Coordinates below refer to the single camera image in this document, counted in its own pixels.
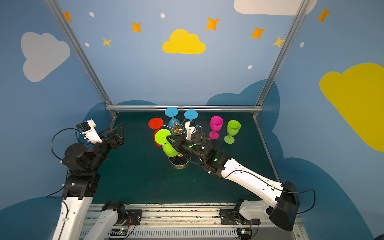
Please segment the green wine glass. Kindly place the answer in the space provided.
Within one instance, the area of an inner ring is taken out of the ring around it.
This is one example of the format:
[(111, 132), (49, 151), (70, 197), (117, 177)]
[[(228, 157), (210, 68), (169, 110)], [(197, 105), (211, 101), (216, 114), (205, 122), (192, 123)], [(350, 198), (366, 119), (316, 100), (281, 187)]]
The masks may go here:
[(233, 144), (235, 142), (234, 136), (238, 134), (238, 132), (241, 129), (241, 123), (236, 120), (230, 120), (227, 124), (227, 133), (228, 135), (225, 136), (224, 141), (227, 144)]
[(168, 141), (166, 140), (167, 136), (171, 136), (171, 132), (167, 129), (161, 129), (156, 133), (155, 140), (158, 144), (162, 145), (164, 153), (168, 157), (176, 157), (179, 152), (169, 152), (168, 151)]

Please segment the red plastic wine glass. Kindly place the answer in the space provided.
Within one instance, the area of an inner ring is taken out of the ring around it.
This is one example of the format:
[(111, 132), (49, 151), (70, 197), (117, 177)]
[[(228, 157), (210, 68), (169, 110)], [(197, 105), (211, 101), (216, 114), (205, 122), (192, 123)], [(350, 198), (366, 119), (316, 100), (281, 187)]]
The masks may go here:
[(156, 136), (156, 133), (160, 130), (160, 128), (163, 126), (164, 124), (164, 121), (161, 119), (161, 118), (153, 118), (149, 121), (149, 127), (153, 130), (155, 130), (154, 132), (154, 141), (155, 141), (155, 144), (157, 147), (162, 147), (162, 145), (158, 144), (155, 140), (155, 136)]

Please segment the magenta plastic wine glass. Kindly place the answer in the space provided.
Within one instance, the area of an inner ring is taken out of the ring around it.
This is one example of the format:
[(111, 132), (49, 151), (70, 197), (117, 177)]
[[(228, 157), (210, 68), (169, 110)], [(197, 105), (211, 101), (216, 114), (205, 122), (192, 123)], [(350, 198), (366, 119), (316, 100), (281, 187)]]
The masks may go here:
[(224, 120), (219, 116), (214, 116), (211, 118), (210, 126), (211, 132), (209, 133), (209, 138), (212, 140), (217, 140), (219, 138), (219, 130), (222, 128)]

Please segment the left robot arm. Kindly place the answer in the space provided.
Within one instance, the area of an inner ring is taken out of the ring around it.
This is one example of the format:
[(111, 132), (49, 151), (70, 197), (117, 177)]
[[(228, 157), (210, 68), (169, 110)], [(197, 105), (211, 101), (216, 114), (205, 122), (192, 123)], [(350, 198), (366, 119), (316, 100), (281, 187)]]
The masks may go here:
[(74, 131), (84, 137), (88, 143), (69, 146), (61, 159), (68, 168), (63, 186), (60, 217), (53, 235), (54, 240), (78, 240), (88, 209), (95, 196), (101, 175), (98, 173), (102, 163), (112, 149), (118, 149), (125, 143), (125, 126), (106, 128), (97, 132), (93, 120), (76, 125)]

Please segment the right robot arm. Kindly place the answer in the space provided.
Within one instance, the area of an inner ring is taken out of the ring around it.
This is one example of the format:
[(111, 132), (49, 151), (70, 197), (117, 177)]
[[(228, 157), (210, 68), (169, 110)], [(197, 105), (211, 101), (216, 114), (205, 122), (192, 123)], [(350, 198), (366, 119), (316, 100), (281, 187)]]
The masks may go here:
[(269, 218), (280, 229), (293, 230), (300, 206), (299, 193), (293, 183), (286, 181), (282, 184), (253, 172), (215, 149), (212, 139), (202, 131), (195, 131), (187, 137), (172, 135), (165, 130), (157, 133), (156, 141), (162, 146), (171, 147), (176, 156), (182, 154), (187, 158), (198, 158), (201, 167), (210, 175), (232, 181), (261, 198), (256, 202), (239, 202), (235, 213), (241, 218), (247, 221)]

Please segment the blue wine glass left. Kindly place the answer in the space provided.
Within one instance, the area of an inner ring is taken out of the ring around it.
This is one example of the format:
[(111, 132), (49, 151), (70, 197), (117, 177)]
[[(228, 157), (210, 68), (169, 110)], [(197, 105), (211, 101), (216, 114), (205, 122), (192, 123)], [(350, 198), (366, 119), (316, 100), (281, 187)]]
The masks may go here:
[(176, 118), (178, 115), (179, 110), (175, 107), (170, 107), (165, 110), (165, 115), (167, 117), (170, 117), (171, 119), (169, 120), (168, 126), (172, 128), (175, 124), (179, 124), (180, 121)]

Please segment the blue wine glass right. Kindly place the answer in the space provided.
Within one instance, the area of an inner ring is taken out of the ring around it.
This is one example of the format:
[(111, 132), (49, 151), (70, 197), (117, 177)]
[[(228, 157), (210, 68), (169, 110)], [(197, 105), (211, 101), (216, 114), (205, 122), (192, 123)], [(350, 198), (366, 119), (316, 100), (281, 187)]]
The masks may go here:
[(185, 127), (194, 127), (196, 125), (195, 119), (198, 117), (198, 112), (195, 110), (187, 110), (184, 113), (184, 117), (186, 119), (185, 121)]

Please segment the left green circuit board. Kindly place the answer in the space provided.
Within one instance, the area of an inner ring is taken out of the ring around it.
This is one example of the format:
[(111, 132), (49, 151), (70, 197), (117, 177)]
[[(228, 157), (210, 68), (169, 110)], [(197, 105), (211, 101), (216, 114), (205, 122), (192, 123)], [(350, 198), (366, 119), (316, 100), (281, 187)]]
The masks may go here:
[(128, 235), (128, 229), (111, 229), (109, 237), (120, 237), (125, 238)]

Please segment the green circuit board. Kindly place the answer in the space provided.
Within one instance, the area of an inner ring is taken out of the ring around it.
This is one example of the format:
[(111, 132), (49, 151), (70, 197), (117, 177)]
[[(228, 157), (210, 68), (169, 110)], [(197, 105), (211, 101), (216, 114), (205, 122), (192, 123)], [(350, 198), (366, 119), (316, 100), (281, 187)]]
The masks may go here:
[(120, 237), (125, 238), (128, 235), (128, 229), (111, 229), (109, 237)]
[(237, 228), (237, 239), (238, 240), (250, 240), (252, 238), (252, 230)]

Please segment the right green circuit board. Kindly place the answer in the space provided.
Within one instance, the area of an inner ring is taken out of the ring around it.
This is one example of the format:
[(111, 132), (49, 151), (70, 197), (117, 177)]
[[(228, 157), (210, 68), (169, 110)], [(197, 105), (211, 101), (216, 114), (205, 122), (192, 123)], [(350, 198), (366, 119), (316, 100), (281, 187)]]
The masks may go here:
[(238, 240), (250, 240), (252, 238), (252, 230), (237, 228), (237, 239)]

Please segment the aluminium frame back rail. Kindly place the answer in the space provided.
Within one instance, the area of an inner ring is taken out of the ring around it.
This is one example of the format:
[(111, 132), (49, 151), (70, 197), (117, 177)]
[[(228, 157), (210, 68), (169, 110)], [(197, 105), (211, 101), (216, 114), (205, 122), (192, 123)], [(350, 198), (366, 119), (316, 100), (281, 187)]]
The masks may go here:
[(261, 112), (262, 106), (149, 106), (149, 105), (107, 105), (107, 111), (128, 112), (148, 111), (160, 112), (168, 108), (177, 108), (180, 111), (196, 110), (206, 112)]

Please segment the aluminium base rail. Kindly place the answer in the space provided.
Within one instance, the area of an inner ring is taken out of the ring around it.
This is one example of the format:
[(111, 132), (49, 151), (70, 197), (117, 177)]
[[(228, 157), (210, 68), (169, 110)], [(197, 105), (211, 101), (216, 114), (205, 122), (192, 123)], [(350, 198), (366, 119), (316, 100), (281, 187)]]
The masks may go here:
[[(286, 232), (268, 218), (242, 220), (235, 217), (234, 204), (137, 204), (126, 209), (142, 210), (138, 226), (118, 226), (117, 214), (102, 211), (103, 205), (90, 205), (78, 240), (131, 240), (131, 239), (237, 239), (237, 228), (252, 230), (253, 239), (309, 238), (300, 219), (293, 230)], [(109, 237), (111, 229), (128, 229), (125, 238)]]

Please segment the aluminium frame left post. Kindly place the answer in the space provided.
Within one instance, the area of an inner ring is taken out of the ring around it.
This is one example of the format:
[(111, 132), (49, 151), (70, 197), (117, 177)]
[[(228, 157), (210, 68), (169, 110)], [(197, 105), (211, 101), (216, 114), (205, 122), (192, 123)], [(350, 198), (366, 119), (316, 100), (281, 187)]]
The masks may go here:
[(105, 90), (105, 88), (104, 88), (99, 76), (97, 75), (95, 69), (93, 68), (90, 60), (88, 59), (80, 41), (78, 40), (75, 32), (72, 29), (69, 21), (66, 19), (59, 2), (58, 1), (52, 1), (52, 0), (45, 0), (45, 3), (47, 4), (51, 13), (55, 17), (58, 25), (62, 29), (64, 35), (68, 39), (72, 48), (74, 49), (76, 55), (78, 56), (84, 69), (86, 70), (87, 74), (89, 75), (91, 81), (95, 85), (95, 87), (96, 87), (98, 93), (100, 94), (101, 98), (103, 99), (104, 103), (106, 105), (112, 105), (113, 102), (111, 101), (110, 97), (108, 96), (107, 91)]

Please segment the aluminium frame post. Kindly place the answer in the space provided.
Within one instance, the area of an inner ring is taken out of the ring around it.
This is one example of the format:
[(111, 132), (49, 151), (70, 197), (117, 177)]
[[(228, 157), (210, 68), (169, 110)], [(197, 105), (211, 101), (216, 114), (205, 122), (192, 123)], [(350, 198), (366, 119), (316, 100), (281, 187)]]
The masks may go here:
[(283, 42), (283, 46), (280, 47), (279, 53), (277, 55), (277, 58), (275, 60), (275, 63), (272, 67), (272, 70), (266, 80), (266, 83), (264, 84), (264, 87), (261, 90), (261, 93), (258, 97), (258, 100), (256, 102), (256, 107), (258, 107), (258, 110), (255, 110), (252, 112), (253, 119), (256, 121), (257, 115), (259, 112), (263, 110), (264, 102), (272, 88), (272, 85), (278, 76), (278, 73), (280, 71), (280, 68), (282, 67), (284, 60), (295, 40), (295, 37), (297, 33), (299, 32), (299, 29), (307, 16), (307, 14), (313, 9), (313, 7), (316, 5), (317, 1), (301, 1), (298, 11), (296, 15), (293, 18), (293, 21), (290, 25), (290, 28), (287, 32), (285, 41)]
[(91, 81), (95, 85), (95, 87), (96, 87), (98, 93), (100, 94), (101, 98), (103, 99), (104, 103), (106, 105), (112, 105), (113, 102), (111, 101), (110, 97), (108, 96), (107, 91), (105, 90), (105, 88), (104, 88), (99, 76), (97, 75), (95, 69), (93, 68), (90, 60), (88, 59), (80, 41), (78, 40), (75, 32), (72, 29), (69, 21), (66, 19), (59, 2), (58, 1), (52, 1), (52, 0), (45, 0), (45, 3), (47, 4), (51, 13), (55, 17), (58, 25), (62, 29), (64, 35), (68, 39), (72, 48), (74, 49), (76, 55), (78, 56), (84, 69), (86, 70), (87, 74), (89, 75)]

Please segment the aluminium frame right post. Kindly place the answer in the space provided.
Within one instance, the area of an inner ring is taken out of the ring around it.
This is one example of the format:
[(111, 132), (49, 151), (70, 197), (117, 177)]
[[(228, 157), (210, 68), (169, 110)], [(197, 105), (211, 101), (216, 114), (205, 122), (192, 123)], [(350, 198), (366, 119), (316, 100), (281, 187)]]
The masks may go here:
[(261, 90), (261, 93), (258, 97), (258, 100), (256, 102), (256, 107), (258, 107), (258, 110), (255, 110), (252, 112), (253, 119), (256, 121), (257, 115), (259, 112), (263, 110), (264, 102), (272, 88), (272, 85), (278, 76), (278, 73), (280, 71), (280, 68), (282, 67), (284, 60), (295, 40), (295, 37), (297, 33), (299, 32), (299, 29), (307, 16), (307, 14), (313, 9), (313, 7), (316, 5), (317, 1), (301, 1), (298, 11), (296, 15), (293, 18), (293, 21), (290, 25), (290, 28), (287, 32), (285, 41), (283, 42), (283, 46), (280, 47), (279, 53), (277, 55), (277, 58), (275, 60), (275, 63), (272, 67), (272, 70), (266, 80), (266, 83), (264, 84), (264, 87)]

